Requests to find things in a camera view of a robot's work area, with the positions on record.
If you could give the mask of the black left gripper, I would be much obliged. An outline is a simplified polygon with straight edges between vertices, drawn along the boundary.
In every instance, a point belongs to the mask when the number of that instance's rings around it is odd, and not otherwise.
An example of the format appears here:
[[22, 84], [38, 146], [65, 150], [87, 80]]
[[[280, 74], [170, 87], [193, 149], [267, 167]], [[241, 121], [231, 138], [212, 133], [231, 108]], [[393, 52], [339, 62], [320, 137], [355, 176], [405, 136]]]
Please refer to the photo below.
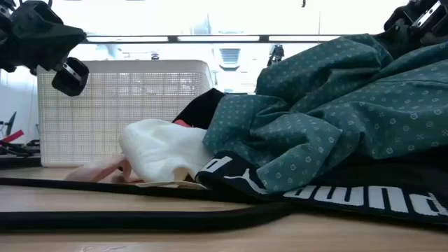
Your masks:
[[71, 57], [70, 51], [86, 39], [77, 27], [65, 25], [44, 1], [0, 3], [0, 69], [8, 73], [27, 67], [55, 71], [52, 86], [75, 97], [84, 90], [88, 67]]

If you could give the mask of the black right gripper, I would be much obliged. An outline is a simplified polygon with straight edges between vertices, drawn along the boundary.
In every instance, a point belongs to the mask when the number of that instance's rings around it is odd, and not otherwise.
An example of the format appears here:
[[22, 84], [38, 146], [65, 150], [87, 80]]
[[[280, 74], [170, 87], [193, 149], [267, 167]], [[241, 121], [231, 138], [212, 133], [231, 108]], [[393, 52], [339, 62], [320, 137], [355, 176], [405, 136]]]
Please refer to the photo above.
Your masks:
[[394, 10], [374, 35], [397, 58], [418, 48], [448, 41], [448, 0], [409, 0]]

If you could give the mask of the green patterned shirt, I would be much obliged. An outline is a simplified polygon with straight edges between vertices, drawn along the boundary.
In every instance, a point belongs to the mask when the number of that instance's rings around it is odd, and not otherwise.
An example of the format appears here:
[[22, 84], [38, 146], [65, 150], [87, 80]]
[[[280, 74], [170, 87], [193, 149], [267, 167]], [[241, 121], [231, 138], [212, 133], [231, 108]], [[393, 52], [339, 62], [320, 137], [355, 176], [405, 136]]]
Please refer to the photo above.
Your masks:
[[254, 94], [224, 96], [203, 144], [253, 164], [268, 193], [350, 155], [448, 146], [448, 41], [396, 56], [369, 34], [316, 45], [263, 69]]

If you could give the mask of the pink sock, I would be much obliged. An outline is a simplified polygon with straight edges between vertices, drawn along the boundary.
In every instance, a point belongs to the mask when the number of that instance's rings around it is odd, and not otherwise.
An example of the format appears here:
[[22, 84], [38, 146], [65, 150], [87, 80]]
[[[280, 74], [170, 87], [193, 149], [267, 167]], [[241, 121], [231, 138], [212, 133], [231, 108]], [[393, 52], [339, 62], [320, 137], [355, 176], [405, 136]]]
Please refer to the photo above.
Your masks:
[[84, 164], [71, 171], [65, 181], [92, 183], [137, 183], [142, 180], [133, 172], [123, 153]]

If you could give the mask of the thick white sock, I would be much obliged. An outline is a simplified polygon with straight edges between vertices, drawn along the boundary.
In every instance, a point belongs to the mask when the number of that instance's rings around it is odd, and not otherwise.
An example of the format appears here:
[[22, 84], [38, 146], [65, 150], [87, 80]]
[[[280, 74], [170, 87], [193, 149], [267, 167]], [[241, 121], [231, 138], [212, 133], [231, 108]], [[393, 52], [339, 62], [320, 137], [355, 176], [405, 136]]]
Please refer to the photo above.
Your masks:
[[204, 129], [145, 119], [124, 127], [119, 145], [132, 171], [147, 183], [183, 181], [210, 161]]

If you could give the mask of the black Puma underwear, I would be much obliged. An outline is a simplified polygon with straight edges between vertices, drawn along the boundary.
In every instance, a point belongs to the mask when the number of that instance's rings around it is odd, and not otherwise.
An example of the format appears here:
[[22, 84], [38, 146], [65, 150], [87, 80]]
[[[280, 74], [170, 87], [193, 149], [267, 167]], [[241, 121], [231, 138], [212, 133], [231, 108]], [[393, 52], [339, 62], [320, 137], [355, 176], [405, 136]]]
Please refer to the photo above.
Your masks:
[[345, 163], [292, 190], [268, 192], [256, 167], [232, 152], [197, 173], [203, 186], [230, 195], [448, 226], [448, 169], [406, 159]]

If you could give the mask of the white perforated laundry basket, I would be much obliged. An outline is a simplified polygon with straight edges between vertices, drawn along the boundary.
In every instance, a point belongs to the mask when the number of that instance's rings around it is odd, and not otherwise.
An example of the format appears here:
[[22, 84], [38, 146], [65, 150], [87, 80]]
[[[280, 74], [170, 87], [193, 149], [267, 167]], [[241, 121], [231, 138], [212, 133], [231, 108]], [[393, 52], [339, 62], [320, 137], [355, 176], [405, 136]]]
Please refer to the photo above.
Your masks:
[[87, 61], [85, 89], [69, 97], [52, 86], [55, 72], [38, 69], [41, 164], [77, 167], [121, 151], [123, 128], [143, 119], [172, 121], [212, 88], [201, 60]]

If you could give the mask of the dark tilted monitor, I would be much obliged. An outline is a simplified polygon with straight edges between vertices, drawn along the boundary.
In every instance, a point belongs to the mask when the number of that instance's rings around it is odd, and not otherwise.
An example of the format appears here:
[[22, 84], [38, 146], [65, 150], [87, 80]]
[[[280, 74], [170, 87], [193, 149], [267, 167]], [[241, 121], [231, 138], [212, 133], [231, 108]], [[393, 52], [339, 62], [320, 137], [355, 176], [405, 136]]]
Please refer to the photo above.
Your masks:
[[7, 128], [6, 128], [6, 136], [7, 137], [11, 135], [11, 131], [12, 131], [12, 128], [13, 128], [13, 124], [15, 122], [16, 115], [17, 115], [17, 112], [15, 111], [12, 114], [12, 116], [10, 117], [9, 121], [6, 123], [6, 126], [7, 126]]

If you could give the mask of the red handled tool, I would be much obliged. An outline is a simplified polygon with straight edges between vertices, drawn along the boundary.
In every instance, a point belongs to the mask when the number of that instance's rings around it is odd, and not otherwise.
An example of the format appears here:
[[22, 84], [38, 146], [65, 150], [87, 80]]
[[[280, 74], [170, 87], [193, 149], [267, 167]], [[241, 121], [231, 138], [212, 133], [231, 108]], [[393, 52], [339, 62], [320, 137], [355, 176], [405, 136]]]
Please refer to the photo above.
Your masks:
[[6, 143], [10, 143], [12, 141], [15, 141], [16, 139], [19, 139], [20, 137], [22, 137], [25, 133], [20, 129], [6, 137], [4, 137], [1, 141], [2, 142], [6, 142]]

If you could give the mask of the black aluminium table frame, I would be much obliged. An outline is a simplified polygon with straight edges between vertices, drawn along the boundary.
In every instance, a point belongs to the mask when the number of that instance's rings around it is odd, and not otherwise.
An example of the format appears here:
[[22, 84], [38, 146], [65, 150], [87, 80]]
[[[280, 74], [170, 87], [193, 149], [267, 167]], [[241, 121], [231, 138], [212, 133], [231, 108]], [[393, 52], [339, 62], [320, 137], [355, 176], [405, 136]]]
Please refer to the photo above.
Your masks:
[[40, 166], [41, 158], [39, 156], [16, 157], [12, 155], [0, 155], [0, 169], [29, 168]]

